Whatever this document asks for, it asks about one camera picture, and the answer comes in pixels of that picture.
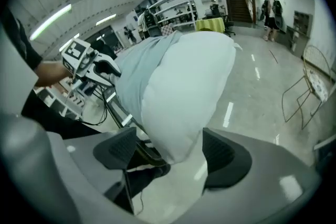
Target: person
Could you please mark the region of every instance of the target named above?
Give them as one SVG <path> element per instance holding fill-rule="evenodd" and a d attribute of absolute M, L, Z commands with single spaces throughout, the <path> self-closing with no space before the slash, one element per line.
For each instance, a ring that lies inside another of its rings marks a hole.
<path fill-rule="evenodd" d="M 268 18 L 269 18 L 269 14 L 268 14 L 268 0 L 265 0 L 262 7 L 261 7 L 261 10 L 262 10 L 262 14 L 260 16 L 260 19 L 261 17 L 264 15 L 265 16 L 265 24 L 264 24 L 264 28 L 265 30 L 267 30 L 267 25 L 268 25 Z"/>
<path fill-rule="evenodd" d="M 157 26 L 157 18 L 148 9 L 143 10 L 144 12 L 138 19 L 138 26 L 142 28 L 144 38 L 162 36 L 160 28 Z"/>
<path fill-rule="evenodd" d="M 181 14 L 182 11 L 180 9 L 174 8 L 174 11 L 176 12 L 176 15 Z"/>
<path fill-rule="evenodd" d="M 134 37 L 132 31 L 127 28 L 127 26 L 124 26 L 124 35 L 127 36 L 128 39 L 131 39 L 131 41 L 136 44 L 137 39 Z"/>
<path fill-rule="evenodd" d="M 141 40 L 145 40 L 145 36 L 143 33 L 143 12 L 144 12 L 144 8 L 141 8 L 141 14 L 138 17 L 138 32 L 139 32 L 139 36 L 141 38 Z"/>
<path fill-rule="evenodd" d="M 270 32 L 272 31 L 271 41 L 275 41 L 277 37 L 277 33 L 279 30 L 279 26 L 276 23 L 276 17 L 281 17 L 282 14 L 282 7 L 280 1 L 278 0 L 268 0 L 268 25 L 266 35 L 264 36 L 264 40 L 268 41 L 268 37 Z"/>
<path fill-rule="evenodd" d="M 143 33 L 143 37 L 146 39 L 150 37 L 149 32 L 148 32 L 148 27 L 146 25 L 146 20 L 145 20 L 146 9 L 142 8 L 141 10 L 142 10 L 142 14 L 138 18 L 138 27 L 139 27 L 139 31 Z"/>
<path fill-rule="evenodd" d="M 211 0 L 210 9 L 212 11 L 212 15 L 216 17 L 220 17 L 220 12 L 218 9 L 218 4 L 216 4 L 216 0 Z"/>
<path fill-rule="evenodd" d="M 91 48 L 99 51 L 101 54 L 106 54 L 110 56 L 113 60 L 117 58 L 114 50 L 108 44 L 106 44 L 105 40 L 103 40 L 102 38 L 92 42 Z"/>
<path fill-rule="evenodd" d="M 51 86 L 66 77 L 72 77 L 72 74 L 62 63 L 42 62 L 42 57 L 32 48 L 28 41 L 22 23 L 14 18 L 8 8 L 5 8 L 1 14 L 1 23 L 21 57 L 38 76 L 35 86 Z M 78 138 L 99 133 L 79 121 L 62 117 L 59 113 L 45 105 L 33 90 L 30 92 L 23 107 L 22 116 L 38 122 L 48 132 L 60 134 L 63 139 Z M 148 163 L 135 151 L 130 165 L 137 167 L 142 164 Z M 153 179 L 166 175 L 169 170 L 170 166 L 166 165 L 128 173 L 132 197 L 148 186 Z"/>

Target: person in black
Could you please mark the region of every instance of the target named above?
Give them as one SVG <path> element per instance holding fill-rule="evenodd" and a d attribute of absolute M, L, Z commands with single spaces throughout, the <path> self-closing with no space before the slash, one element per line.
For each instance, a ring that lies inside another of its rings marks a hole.
<path fill-rule="evenodd" d="M 127 36 L 128 39 L 131 39 L 134 44 L 137 43 L 137 39 L 134 37 L 132 31 L 126 26 L 124 27 L 124 35 Z"/>
<path fill-rule="evenodd" d="M 216 4 L 215 0 L 211 0 L 210 9 L 212 11 L 212 15 L 214 15 L 216 18 L 220 17 L 220 12 L 219 12 L 219 9 L 218 9 L 218 4 Z"/>
<path fill-rule="evenodd" d="M 263 14 L 265 15 L 265 24 L 264 24 L 264 28 L 267 29 L 268 26 L 268 21 L 269 21 L 269 12 L 268 12 L 268 0 L 265 0 L 261 10 L 263 12 Z"/>
<path fill-rule="evenodd" d="M 38 76 L 35 86 L 51 86 L 63 78 L 72 77 L 72 74 L 61 63 L 42 62 L 42 57 L 32 48 L 28 41 L 22 23 L 14 18 L 8 8 L 5 8 L 1 14 L 1 23 L 19 54 Z M 79 121 L 62 117 L 45 105 L 33 90 L 30 92 L 23 107 L 22 116 L 35 120 L 46 131 L 60 134 L 63 139 L 78 138 L 99 133 Z M 147 164 L 147 162 L 135 151 L 130 165 L 137 167 L 142 164 Z M 128 173 L 132 197 L 148 186 L 153 179 L 167 174 L 169 170 L 170 166 L 166 165 Z"/>

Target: black shorts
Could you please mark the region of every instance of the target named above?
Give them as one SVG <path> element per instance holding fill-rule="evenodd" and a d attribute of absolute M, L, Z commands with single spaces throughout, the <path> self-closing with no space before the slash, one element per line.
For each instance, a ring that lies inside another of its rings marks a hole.
<path fill-rule="evenodd" d="M 268 18 L 268 25 L 269 28 L 279 30 L 279 27 L 275 23 L 275 18 L 274 17 L 269 17 Z"/>

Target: table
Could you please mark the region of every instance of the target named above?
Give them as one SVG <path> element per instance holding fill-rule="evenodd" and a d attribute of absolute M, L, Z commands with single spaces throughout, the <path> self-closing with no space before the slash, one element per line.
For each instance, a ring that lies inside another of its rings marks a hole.
<path fill-rule="evenodd" d="M 211 29 L 214 32 L 224 33 L 225 26 L 223 18 L 213 18 L 196 21 L 196 31 L 200 31 L 203 28 Z"/>

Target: wire chair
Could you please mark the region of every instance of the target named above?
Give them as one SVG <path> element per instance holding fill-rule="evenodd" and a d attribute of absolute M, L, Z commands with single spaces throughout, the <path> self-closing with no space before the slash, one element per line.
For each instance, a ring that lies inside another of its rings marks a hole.
<path fill-rule="evenodd" d="M 330 67 L 323 53 L 317 47 L 313 45 L 306 46 L 305 50 L 303 51 L 303 76 L 297 82 L 295 82 L 290 88 L 284 91 L 284 93 L 282 94 L 282 99 L 281 99 L 282 114 L 284 115 L 283 118 L 285 119 L 285 122 L 288 122 L 299 110 L 301 111 L 301 129 L 302 130 L 308 125 L 308 123 L 314 117 L 318 109 L 321 107 L 323 103 L 327 101 L 329 97 L 329 92 L 327 90 L 327 87 L 325 86 L 324 82 L 321 80 L 320 75 L 307 64 L 307 61 L 309 61 L 314 66 L 321 69 L 323 72 L 325 72 L 329 76 L 330 82 L 332 83 Z M 283 109 L 285 93 L 287 93 L 290 89 L 292 89 L 295 85 L 297 85 L 302 79 L 305 80 L 308 88 L 303 94 L 301 94 L 297 98 L 299 107 L 295 110 L 295 112 L 288 119 L 286 119 L 285 112 Z M 308 93 L 308 95 L 306 96 L 304 101 L 300 103 L 299 99 L 302 96 L 304 96 L 306 93 Z M 313 113 L 310 113 L 310 119 L 308 120 L 308 122 L 304 124 L 302 106 L 305 103 L 305 101 L 308 99 L 310 94 L 313 94 L 315 97 L 317 97 L 320 100 L 320 103 L 318 107 L 315 109 L 315 111 Z"/>

